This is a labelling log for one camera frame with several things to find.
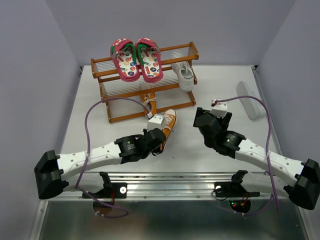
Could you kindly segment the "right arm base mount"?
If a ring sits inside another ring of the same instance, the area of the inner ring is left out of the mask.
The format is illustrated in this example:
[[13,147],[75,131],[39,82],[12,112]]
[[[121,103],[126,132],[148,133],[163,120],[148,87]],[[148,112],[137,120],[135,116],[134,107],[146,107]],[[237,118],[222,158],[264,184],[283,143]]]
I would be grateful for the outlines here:
[[230,181],[220,181],[214,183],[212,195],[216,198],[242,198],[259,197],[258,191],[247,191],[242,186],[244,177],[248,174],[246,170],[238,170]]

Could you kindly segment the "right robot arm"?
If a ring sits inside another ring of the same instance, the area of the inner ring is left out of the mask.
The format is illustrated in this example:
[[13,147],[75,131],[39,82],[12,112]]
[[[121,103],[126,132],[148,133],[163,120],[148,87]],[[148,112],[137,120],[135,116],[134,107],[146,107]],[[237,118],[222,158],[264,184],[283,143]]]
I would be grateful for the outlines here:
[[314,210],[320,196],[320,165],[300,161],[266,150],[235,131],[228,130],[232,113],[217,117],[211,110],[197,108],[193,127],[198,128],[206,147],[220,155],[252,164],[268,174],[238,170],[230,181],[216,182],[217,198],[258,197],[277,194],[295,205]]

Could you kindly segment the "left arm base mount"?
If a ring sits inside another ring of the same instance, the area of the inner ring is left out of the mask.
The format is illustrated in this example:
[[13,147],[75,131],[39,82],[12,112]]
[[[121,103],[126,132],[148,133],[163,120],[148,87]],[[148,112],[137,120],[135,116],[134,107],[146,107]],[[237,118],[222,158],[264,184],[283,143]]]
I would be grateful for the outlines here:
[[106,172],[84,173],[80,181],[80,189],[96,199],[126,199],[128,185],[110,179]]

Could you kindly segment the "white sneaker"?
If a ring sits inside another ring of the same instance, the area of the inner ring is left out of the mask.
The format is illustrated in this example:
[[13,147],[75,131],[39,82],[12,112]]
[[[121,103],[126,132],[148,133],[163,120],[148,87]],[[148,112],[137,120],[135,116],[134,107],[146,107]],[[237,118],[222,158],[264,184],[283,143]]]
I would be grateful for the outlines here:
[[179,88],[183,92],[191,92],[194,88],[194,73],[187,61],[171,64],[178,79]]

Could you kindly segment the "pink flip-flop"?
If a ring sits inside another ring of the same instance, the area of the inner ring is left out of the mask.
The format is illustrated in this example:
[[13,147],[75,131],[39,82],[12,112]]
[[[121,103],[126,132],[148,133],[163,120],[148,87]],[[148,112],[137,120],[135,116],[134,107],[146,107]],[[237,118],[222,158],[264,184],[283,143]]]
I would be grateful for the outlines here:
[[131,83],[140,78],[137,53],[131,40],[117,39],[110,48],[110,57],[122,81]]

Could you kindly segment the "orange sneaker one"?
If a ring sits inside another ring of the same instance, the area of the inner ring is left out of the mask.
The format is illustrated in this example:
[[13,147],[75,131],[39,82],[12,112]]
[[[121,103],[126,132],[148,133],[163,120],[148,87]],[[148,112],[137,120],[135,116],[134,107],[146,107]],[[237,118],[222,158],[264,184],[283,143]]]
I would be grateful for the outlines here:
[[151,113],[152,115],[155,115],[157,113],[157,102],[156,102],[156,96],[154,92],[145,93],[140,95],[142,104],[145,106],[146,109],[144,109],[144,114],[146,117],[148,117],[148,114]]
[[163,113],[163,116],[165,120],[165,125],[164,125],[164,128],[162,129],[162,132],[164,133],[166,140],[164,141],[164,143],[160,145],[159,153],[162,153],[164,151],[168,138],[177,123],[177,112],[174,109],[166,110]]

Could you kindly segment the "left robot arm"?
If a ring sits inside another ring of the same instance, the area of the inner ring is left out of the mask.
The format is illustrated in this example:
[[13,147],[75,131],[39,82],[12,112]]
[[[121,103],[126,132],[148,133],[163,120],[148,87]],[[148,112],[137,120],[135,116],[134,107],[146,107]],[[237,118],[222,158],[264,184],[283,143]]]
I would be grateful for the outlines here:
[[68,154],[46,151],[34,167],[38,197],[47,200],[63,192],[80,190],[106,197],[111,193],[107,176],[89,173],[90,170],[145,159],[165,140],[164,132],[155,128],[87,151]]

